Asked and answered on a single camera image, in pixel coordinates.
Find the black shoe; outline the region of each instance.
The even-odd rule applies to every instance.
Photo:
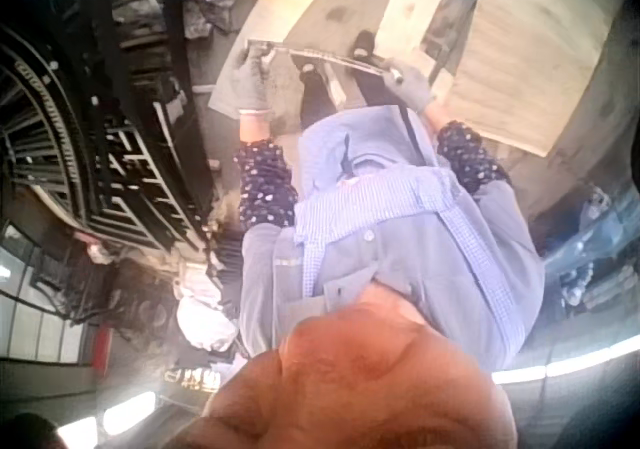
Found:
[[[351,57],[356,61],[369,62],[376,47],[376,36],[371,31],[360,31],[351,46]]]

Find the fluorescent light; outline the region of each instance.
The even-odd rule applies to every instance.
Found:
[[[545,374],[546,368],[544,366],[534,366],[525,369],[514,369],[513,371],[494,372],[491,377],[496,384],[511,384],[544,379]]]
[[[622,357],[626,354],[631,354],[638,350],[640,350],[640,335],[618,342],[611,347],[590,352],[584,356],[552,362],[547,366],[534,366],[526,367],[524,369],[514,369],[512,371],[494,372],[491,374],[491,377],[493,378],[493,382],[496,384],[535,381],[538,379],[544,379],[545,377],[556,377],[581,371],[582,369],[597,366],[603,362],[610,361],[616,357]]]
[[[128,401],[107,409],[104,413],[104,430],[110,436],[120,434],[132,428],[156,408],[156,395],[145,392]]]
[[[626,341],[614,344],[609,348],[611,359],[630,354],[640,349],[640,335],[627,339]]]
[[[58,428],[58,435],[69,449],[93,449],[98,445],[95,417],[87,417]]]
[[[588,367],[597,366],[611,359],[609,348],[600,349],[599,351],[590,352],[584,356],[572,357],[564,361],[552,362],[547,364],[547,377],[562,376],[563,374],[571,374],[572,372],[581,371]]]

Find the glove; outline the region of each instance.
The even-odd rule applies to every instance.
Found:
[[[270,49],[251,46],[238,54],[233,71],[233,91],[236,107],[240,114],[257,114],[269,112],[266,81],[267,65],[263,57]]]
[[[382,78],[387,89],[400,98],[409,109],[422,114],[425,107],[435,99],[429,80],[415,67],[397,59],[387,59],[383,67],[398,69],[402,73],[402,82],[396,82],[391,72],[384,73]]]

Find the polka dot sleeve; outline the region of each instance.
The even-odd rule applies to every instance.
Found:
[[[465,124],[452,121],[438,133],[438,153],[451,164],[460,185],[474,195],[483,184],[511,179],[482,147],[480,135]]]
[[[244,229],[262,223],[292,226],[298,193],[291,185],[282,148],[271,139],[243,143],[234,161],[240,166],[239,210]]]

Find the concrete floor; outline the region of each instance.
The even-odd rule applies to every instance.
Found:
[[[256,0],[238,0],[233,10],[234,23],[240,27]],[[388,0],[315,0],[290,32],[287,42],[348,54],[349,47],[362,29],[377,30]],[[503,162],[513,178],[524,215],[534,217],[548,210],[576,186],[585,186],[586,174],[616,144],[631,137],[638,117],[638,15],[625,6],[614,21],[592,81],[576,108],[556,147],[540,158],[488,141],[487,145]],[[213,84],[217,79],[235,35],[216,32],[212,40],[189,43],[194,84]],[[346,74],[338,68],[350,107],[361,104]],[[276,111],[276,135],[298,132],[297,122],[302,86],[289,61],[276,59],[272,69],[271,100]],[[197,106],[207,154],[218,159],[222,168],[222,186],[238,186],[239,174],[232,162],[239,145],[237,122],[208,109],[208,96],[197,96]],[[295,147],[295,136],[287,145]],[[615,174],[606,179],[620,179]]]

